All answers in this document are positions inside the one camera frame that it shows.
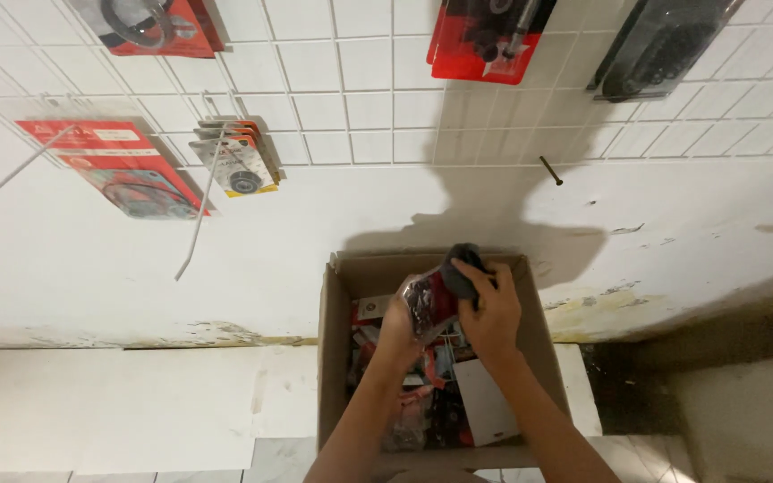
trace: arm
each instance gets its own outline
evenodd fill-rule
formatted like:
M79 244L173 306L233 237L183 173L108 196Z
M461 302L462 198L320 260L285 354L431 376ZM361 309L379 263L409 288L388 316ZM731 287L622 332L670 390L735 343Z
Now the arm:
M384 315L372 361L304 483L370 480L381 436L399 403L404 374L421 350L414 341L407 308L396 296Z
M469 300L460 301L461 328L509 401L544 480L618 483L619 478L556 407L516 348L521 303L509 267L492 266L497 278L495 289L488 274L456 259L453 265L473 281L480 299L479 311L473 310Z

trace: right hand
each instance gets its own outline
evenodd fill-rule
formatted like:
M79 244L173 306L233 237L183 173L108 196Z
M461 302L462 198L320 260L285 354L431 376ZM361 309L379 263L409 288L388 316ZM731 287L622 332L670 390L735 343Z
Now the right hand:
M458 319L473 350L490 371L491 366L519 354L515 341L521 323L521 303L514 290L512 271L502 263L488 265L495 273L495 289L488 273L457 258L452 258L452 264L479 292L479 310L473 309L471 300L459 300Z

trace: white wall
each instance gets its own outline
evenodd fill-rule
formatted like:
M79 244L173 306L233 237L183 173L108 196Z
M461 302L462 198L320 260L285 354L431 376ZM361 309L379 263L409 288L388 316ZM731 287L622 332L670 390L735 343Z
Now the white wall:
M430 79L419 63L433 25L425 17L430 4L396 0L397 11L421 10L397 14L395 64L385 56L370 66L386 62L389 75L365 76L392 80L347 93L345 103L338 83L326 93L301 87L326 67L300 77L285 64L287 52L272 64L277 51L266 41L282 40L278 51L329 50L336 36L330 2L312 0L306 16L285 16L281 2L267 0L273 34L257 22L237 28L261 18L258 2L240 2L237 13L230 2L217 3L229 30L220 63L107 59L62 0L31 11L0 0L0 179L33 146L10 121L55 114L33 97L46 92L68 107L74 103L61 94L72 93L89 106L83 113L144 117L146 132L168 144L170 161L204 183L206 170L186 166L192 159L176 146L186 148L188 130L208 115L202 90L218 109L213 114L234 112L225 88L238 107L263 118L288 176L278 193L235 200L211 193L221 216L206 223L176 283L191 224L131 220L76 174L38 160L0 192L0 346L311 338L330 253L462 241L531 257L561 341L658 327L746 287L773 293L773 0L747 0L670 99L616 106L592 104L581 87L623 18L600 15L615 11L602 0L560 0L517 89ZM389 22L382 38L362 39L342 20L350 15L367 25L364 34L379 34L383 12L332 4L340 53L375 41L389 47ZM296 29L304 18L315 26L306 35ZM299 42L302 36L324 42ZM264 63L243 72L235 68L240 59ZM10 68L17 61L32 68ZM343 62L359 65L368 64ZM268 76L284 68L290 84ZM94 74L78 75L85 72ZM252 92L244 74L276 82ZM389 116L372 108L374 125L350 117L346 126L344 116L328 115L363 99L387 107L392 99ZM314 100L327 104L306 111ZM350 153L357 162L407 165L350 165ZM310 155L314 164L340 166L310 166ZM538 155L556 164L564 185L554 186Z
M672 379L704 483L773 481L773 361Z

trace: wire grid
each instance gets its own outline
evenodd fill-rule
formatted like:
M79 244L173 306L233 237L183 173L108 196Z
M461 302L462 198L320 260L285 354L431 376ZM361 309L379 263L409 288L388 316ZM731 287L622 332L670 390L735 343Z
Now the wire grid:
M552 100L554 99L555 95L563 94L566 95L570 91L573 91L574 94L582 94L581 88L576 87L564 87L562 86L561 78L564 75L564 72L569 68L569 63L572 60L579 60L577 58L574 58L574 55L580 54L580 52L576 52L575 49L580 45L581 39L583 36L590 35L590 34L615 34L616 30L586 30L586 24L590 20L592 11L592 4L593 2L585 2L586 8L584 9L578 9L578 16L580 17L578 22L572 22L571 25L576 25L579 27L576 27L574 29L557 29L554 33L555 35L571 35L573 36L573 39L571 40L569 44L569 48L565 53L565 56L562 62L558 64L558 67L556 68L556 77L554 82L551 86L548 87L529 87L524 88L521 86L502 86L502 85L482 85L480 83L476 83L477 85L471 85L467 82L444 82L442 87L436 87L436 88L419 88L419 89L397 89L396 88L396 40L399 39L419 39L421 42L426 42L430 38L429 34L395 34L395 16L394 13L396 11L396 1L397 0L390 0L389 2L389 9L391 13L390 18L390 28L389 28L389 35L369 35L369 36L356 36L356 37L339 37L338 33L338 26L337 26L337 5L334 0L324 0L325 6L328 8L329 13L329 27L330 27L330 36L329 37L323 37L323 38L299 38L299 39L287 39L287 38L276 38L276 29L274 26L274 22L271 19L269 9L267 6L267 2L270 0L257 0L255 4L258 8L259 17L261 19L261 22L263 23L263 28L267 33L267 39L264 40L246 40L246 41L232 41L227 42L226 46L230 47L231 49L235 49L236 47L250 47L250 46L267 46L273 57L273 61L276 64L276 68L281 74L281 81L282 81L282 90L281 91L245 91L245 90L238 90L235 87L234 82L234 74L229 69L229 66L226 63L226 59L222 55L217 55L217 58L213 61L216 63L216 66L221 74L222 81L225 83L227 89L224 92L210 92L210 91L202 91L202 92L192 92L191 90L188 91L187 87L185 86L185 82L181 81L180 74L181 72L177 72L176 69L173 67L172 63L170 63L169 59L166 58L156 58L158 65L160 66L163 74L166 76L166 79L168 82L171 83L171 85L174 86L175 93L136 93L134 89L129 85L127 80L125 79L125 76L122 74L122 72L119 71L118 68L111 62L111 59L107 57L107 54L104 52L105 48L102 47L97 38L94 37L93 33L88 29L88 27L85 25L85 23L79 18L78 15L72 10L70 5L68 5L64 0L52 0L51 4L54 8L56 8L62 16L70 23L71 27L74 27L74 30L77 32L77 34L82 39L82 43L79 44L81 47L86 47L90 50L91 55L94 57L95 60L100 62L104 68L110 73L112 78L115 82L118 83L120 87L120 93L87 93L80 89L79 82L75 81L74 79L71 79L67 73L64 72L64 70L60 69L53 58L48 55L47 51L45 50L48 47L63 47L59 45L51 46L51 45L39 45L31 35L28 34L27 30L23 29L18 22L17 18L15 16L12 16L6 7L1 3L0 0L0 18L5 20L5 23L8 25L9 28L12 29L14 35L18 38L20 38L24 42L24 46L27 46L35 55L38 56L38 58L41 60L41 62L44 63L44 65L49 69L49 72L53 76L59 79L60 82L63 83L63 85L67 86L68 89L70 89L72 94L72 99L79 101L83 103L83 105L86 106L94 106L96 103L102 104L106 100L116 100L124 98L128 103L132 105L132 107L141 115L143 118L145 118L146 122L150 125L150 128L153 130L153 132L147 132L149 136L156 136L159 139L161 139L165 145L166 148L171 150L180 160L186 159L184 150L178 146L175 142L172 141L172 137L177 137L185 134L190 134L189 131L184 130L168 130L163 129L163 119L160 114L155 114L151 112L151 109L149 109L146 104L143 102L143 100L150 100L151 98L157 98L157 100L168 100L172 97L177 98L181 105L185 106L187 111L192 116L192 125L195 126L195 120L196 119L202 119L202 118L209 118L209 117L215 117L219 116L221 114L236 114L240 116L247 116L246 112L246 102L248 99L251 99L253 96L258 96L260 98L281 98L284 99L285 102L288 104L289 111L292 113L294 126L293 129L264 129L264 132L268 136L274 137L275 135L282 136L282 135L290 135L294 134L297 137L299 137L300 144L302 146L302 153L303 158L302 159L283 159L282 156L279 157L280 161L288 165L295 165L295 164L302 164L305 166L315 166L315 165L338 165L338 166L353 166L353 167L372 167L377 166L379 164L386 164L391 165L394 163L401 163L401 164L423 164L423 165L437 165L437 166L477 166L477 167L498 167L498 166L514 166L514 165L527 165L527 166L538 166L538 163L535 162L534 159L531 159L530 152L533 151L537 146L534 144L538 140L535 139L536 137L548 137L549 135L556 135L558 133L563 133L565 130L577 130L575 137L572 139L579 139L584 136L585 133L587 133L589 130L595 130L599 128L603 129L609 129L612 131L616 131L615 135L609 139L609 142L606 146L600 146L596 148L596 151L600 152L600 156L596 157L577 157L572 151L575 151L578 149L577 146L567 146L566 149L562 150L560 149L560 152L555 152L556 156L549 156L551 153L548 153L546 157L551 159L554 163L586 163L586 162L617 162L617 161L644 161L644 160L673 160L673 161L688 161L688 160L700 160L700 159L708 159L708 160L728 160L728 159L748 159L756 160L756 159L766 159L767 157L773 158L773 139L770 139L770 144L766 144L766 146L763 146L764 149L763 152L759 152L756 154L735 154L736 146L739 145L743 140L747 139L749 135L752 134L759 126L771 126L773 125L773 110L768 113L767 115L763 115L761 117L736 117L736 116L730 116L729 113L733 112L737 106L739 106L740 103L746 102L747 94L750 93L751 90L756 89L757 86L759 86L762 82L773 82L773 75L770 75L771 72L773 72L773 64L766 70L768 74L755 77L755 78L731 78L728 76L719 76L715 77L718 72L723 72L723 70L731 64L735 59L736 55L739 53L739 50L743 48L747 48L748 45L747 42L749 39L751 39L754 35L762 31L763 29L767 28L773 28L773 21L766 20L770 19L772 17L773 13L773 7L771 9L768 9L764 15L761 16L759 21L752 21L752 22L738 22L736 25L731 25L727 27L727 29L740 29L740 31L746 32L747 34L743 37L743 39L736 45L735 49L731 50L727 53L726 57L722 60L722 62L719 62L716 65L716 68L714 69L714 72L711 76L707 79L697 79L697 80L687 80L684 81L681 85L687 85L687 84L694 84L697 86L697 89L694 91L693 96L681 106L681 109L676 113L675 115L671 115L671 119L646 119L644 118L644 114L648 112L648 109L650 106L656 104L656 102L643 102L643 103L635 103L632 104L634 106L633 112L629 114L625 118L621 119L596 119L594 116L591 115L593 112L592 109L595 107L592 106L588 101L586 102L586 106L588 109L586 110L589 115L584 116L584 119L582 122L578 123L565 123L565 124L557 124L555 126L549 126L545 125L543 123L544 116L548 113L549 109L554 110L557 109L557 106L552 105ZM569 2L576 2L577 0L560 0L557 4L557 8L563 8L564 6L568 6ZM604 2L604 0L595 0L596 3ZM223 18L224 21L233 21L234 19L229 18ZM345 72L343 70L343 56L340 53L340 45L344 42L357 42L357 41L367 41L367 40L387 40L389 42L389 55L390 55L390 68L392 72L392 76L390 78L390 87L389 89L362 89L362 90L354 90L353 92L346 91L345 89ZM336 68L337 68L337 78L338 78L338 89L337 90L294 90L292 89L291 82L289 79L289 71L286 69L285 62L281 46L283 45L300 45L300 44L323 44L323 43L329 43L332 50L332 55L335 59ZM201 60L199 62L211 62L209 60ZM6 102L8 100L24 100L28 93L27 90L12 76L8 75L4 69L0 66L0 77L16 92L24 92L26 94L24 95L6 95L1 96L0 95L0 105L2 102ZM722 115L711 117L711 118L694 118L688 115L689 112L692 112L695 108L699 108L698 106L698 99L701 99L700 94L703 93L703 90L707 89L709 86L712 86L714 84L718 83L725 83L725 85L729 86L735 86L735 85L744 85L746 86L746 90L742 93L742 95L733 102L730 106L726 108L726 110L723 112ZM510 93L517 93L516 95L523 95L523 93L532 93L533 91L538 91L538 93L541 93L544 95L544 103L542 104L540 111L541 114L538 115L535 119L535 122L531 125L526 124L518 124L515 126L491 126L492 119L494 117L496 108L497 108L497 100L501 98L502 93L510 92ZM480 95L490 95L490 93L493 92L493 100L490 102L490 105L487 107L486 110L481 111L478 113L481 118L480 119L486 119L485 123L482 126L467 126L467 123L460 124L459 126L451 126L449 123L452 123L453 119L446 119L444 120L444 103L446 102L446 97L450 95L457 95L465 100L469 100L471 98L474 98L476 96ZM415 93L421 93L421 94L435 94L440 96L441 99L441 108L440 113L436 116L437 120L436 123L433 126L424 126L424 127L397 127L396 126L396 94L415 94ZM358 95L358 94L388 94L390 98L390 121L388 127L377 127L377 128L356 128L351 125L351 120L349 118L349 108L348 108L348 96L349 95ZM302 122L302 116L301 111L299 108L298 101L303 100L306 97L310 96L327 96L327 95L338 95L338 97L341 99L341 106L342 106L342 114L344 116L343 122L344 122L344 128L342 129L305 129L304 123ZM232 113L223 113L221 112L219 108L219 103L221 100L228 101L231 107L233 108ZM7 128L11 129L14 133L20 135L23 139L26 140L27 143L31 144L32 146L36 145L36 142L34 139L31 139L25 135L19 128L13 125L11 122L14 119L9 119L6 113L0 112L0 123L2 123ZM701 156L697 154L696 151L694 151L692 148L696 146L700 140L711 131L711 128L719 125L719 124L726 124L726 123L746 123L750 128L747 131L743 131L743 133L737 138L737 139L730 139L727 140L728 146L724 148L724 150L720 154L713 154L711 156ZM633 156L633 157L620 157L616 156L616 149L622 145L625 139L629 138L629 134L633 132L633 130L638 129L642 126L658 126L660 129L657 134L656 138L654 140L651 140L650 143L647 144L647 147L640 153L639 156ZM674 132L675 126L681 126L681 125L691 125L691 126L702 126L706 125L708 128L696 139L692 140L691 144L689 146L683 146L682 154L681 156L677 157L670 157L670 156L654 156L654 148L659 145L660 143L664 142L671 133ZM473 135L475 131L480 131L478 135ZM526 133L526 141L523 142L520 148L520 152L516 157L513 157L511 159L504 159L502 163L496 162L494 164L486 163L486 164L480 164L480 156L483 155L484 149L486 147L486 140L488 139L489 135L494 135L496 133L499 133L501 135L505 135L508 133L508 131L518 131L516 134L521 135L523 133ZM426 133L430 136L431 140L433 141L432 147L431 147L431 153L430 157L427 159L423 159L419 162L403 162L402 159L396 159L395 156L395 146L399 142L397 140L397 133L405 133L405 132L418 132L418 133ZM469 146L470 151L472 152L472 156L467 156L466 160L463 160L462 162L455 162L454 159L440 159L438 158L438 150L445 147L446 143L449 141L444 141L444 138L441 137L442 132L456 132L457 136L450 137L452 139L452 142L458 142L460 143L462 138L464 137L473 137L476 139L475 143L478 144L471 144ZM354 135L365 135L365 134L374 134L374 133L388 133L389 136L392 139L391 147L392 147L392 153L389 157L388 162L382 162L382 163L359 163L357 159L357 150L355 149L355 138ZM320 161L314 161L313 160L313 150L310 146L310 140L312 137L317 137L319 135L343 135L344 136L344 149L346 149L346 152L348 154L348 160L347 162L323 162L323 160Z

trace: white wire grid panel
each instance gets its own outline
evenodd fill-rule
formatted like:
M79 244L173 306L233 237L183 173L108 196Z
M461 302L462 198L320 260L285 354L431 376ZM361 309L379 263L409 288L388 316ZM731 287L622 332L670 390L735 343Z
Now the white wire grid panel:
M66 0L0 0L0 122L26 138L13 120L66 99L143 117L199 167L191 129L218 115L259 119L285 166L773 158L773 0L746 0L666 100L592 102L632 2L558 0L523 82L502 86L430 76L439 0L207 2L216 59L115 57Z

